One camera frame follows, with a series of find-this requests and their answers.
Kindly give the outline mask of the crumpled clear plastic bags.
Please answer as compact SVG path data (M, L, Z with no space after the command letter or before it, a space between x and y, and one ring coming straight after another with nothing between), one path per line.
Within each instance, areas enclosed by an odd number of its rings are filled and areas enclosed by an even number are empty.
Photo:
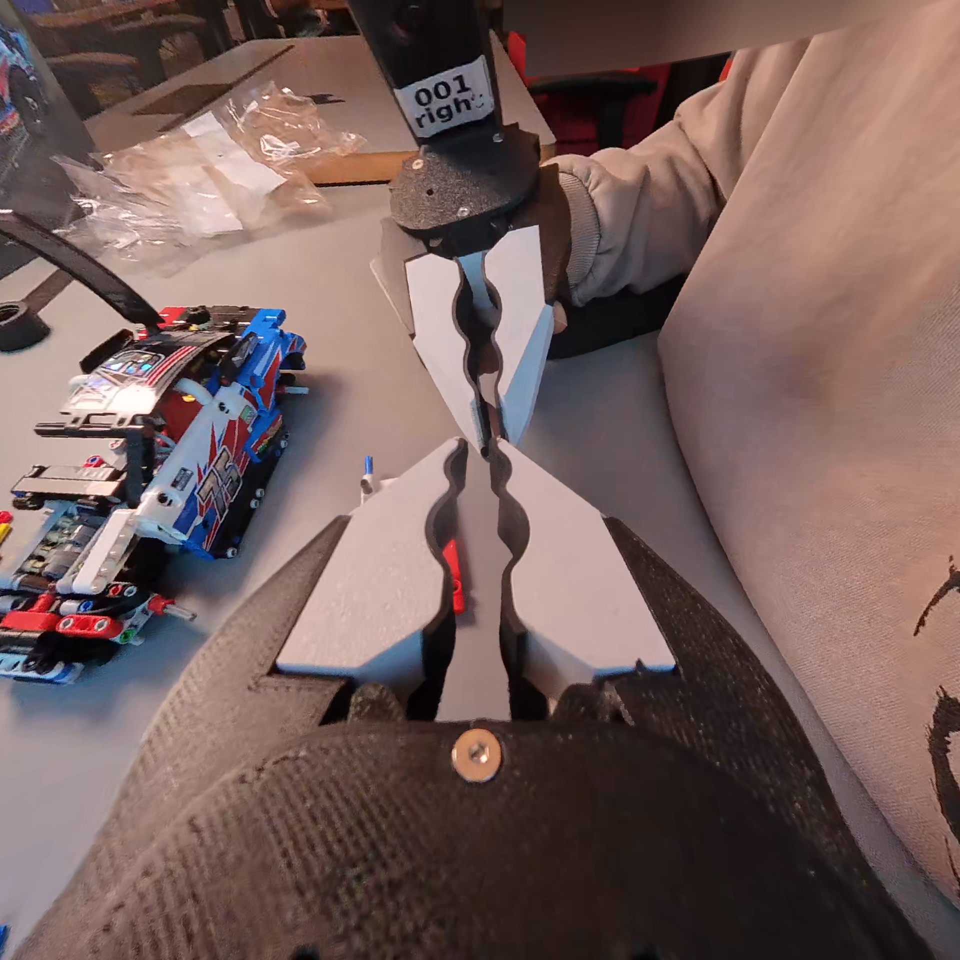
M361 152L312 99L273 80L158 137L82 163L57 156L78 219L56 235L110 265L170 275L203 256L323 219L308 174Z

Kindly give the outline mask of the lego race car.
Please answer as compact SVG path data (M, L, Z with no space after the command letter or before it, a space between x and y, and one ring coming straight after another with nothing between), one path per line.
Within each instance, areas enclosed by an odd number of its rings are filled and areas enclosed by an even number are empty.
M74 682L141 642L152 618L192 620L160 593L177 553L237 556L289 444L282 400L306 341L281 308L167 307L80 363L55 440L109 442L81 464L34 464L2 511L1 674Z

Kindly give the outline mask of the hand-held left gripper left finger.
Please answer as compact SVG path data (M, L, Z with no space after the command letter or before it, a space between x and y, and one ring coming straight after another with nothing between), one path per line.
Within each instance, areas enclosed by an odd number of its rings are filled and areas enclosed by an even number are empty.
M469 444L441 443L349 516L275 660L282 674L420 685L425 642L451 609L452 537Z

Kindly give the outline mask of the black curved strip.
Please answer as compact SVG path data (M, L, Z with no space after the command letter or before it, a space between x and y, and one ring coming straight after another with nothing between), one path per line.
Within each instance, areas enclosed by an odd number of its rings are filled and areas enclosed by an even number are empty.
M78 246L12 209L1 210L1 235L52 264L109 304L120 316L150 334L162 317L132 286Z

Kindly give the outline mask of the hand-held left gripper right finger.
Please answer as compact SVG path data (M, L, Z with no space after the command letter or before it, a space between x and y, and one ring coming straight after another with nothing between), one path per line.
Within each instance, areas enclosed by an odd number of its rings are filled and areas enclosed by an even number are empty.
M624 550L632 531L504 439L490 444L501 579L499 643L511 716L546 716L568 688L676 659Z

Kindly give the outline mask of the red and white lego panel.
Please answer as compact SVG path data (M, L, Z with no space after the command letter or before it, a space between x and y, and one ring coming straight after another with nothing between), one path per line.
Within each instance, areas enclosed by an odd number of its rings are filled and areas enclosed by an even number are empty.
M386 476L377 477L373 475L371 483L360 481L361 504L376 494L386 490L397 480L396 477ZM451 576L452 583L452 609L454 615L458 618L464 616L467 612L467 598L464 591L462 566L460 562L459 549L457 546L457 537L451 536L442 548L442 557Z

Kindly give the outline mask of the black lego tire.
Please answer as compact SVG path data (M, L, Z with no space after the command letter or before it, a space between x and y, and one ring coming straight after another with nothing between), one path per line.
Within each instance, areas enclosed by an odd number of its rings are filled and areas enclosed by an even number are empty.
M43 342L51 334L50 326L25 301L1 303L0 351L16 354Z

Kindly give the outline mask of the red chair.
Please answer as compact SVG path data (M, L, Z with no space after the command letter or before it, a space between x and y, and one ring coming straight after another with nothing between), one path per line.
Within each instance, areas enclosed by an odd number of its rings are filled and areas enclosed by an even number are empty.
M510 31L506 52L556 139L559 155L630 148L672 119L693 94L723 80L731 53L571 77L526 72L526 40Z

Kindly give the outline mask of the person's right hand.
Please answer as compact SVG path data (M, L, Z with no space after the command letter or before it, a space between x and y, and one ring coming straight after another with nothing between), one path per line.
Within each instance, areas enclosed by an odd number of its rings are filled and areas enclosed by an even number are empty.
M569 267L572 252L571 211L561 172L554 164L539 169L537 223L543 270L544 300L551 307L553 334L568 327L571 302Z

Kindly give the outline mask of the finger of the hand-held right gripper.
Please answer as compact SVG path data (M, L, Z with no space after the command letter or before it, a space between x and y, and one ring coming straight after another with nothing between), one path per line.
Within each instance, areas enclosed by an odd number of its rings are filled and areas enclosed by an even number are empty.
M414 348L462 435L488 447L488 415L474 370L469 337L473 294L456 259L423 255L405 265L414 323Z
M487 293L499 309L490 336L498 361L494 395L501 436L512 445L530 424L554 334L540 234L537 224L513 229L482 260Z

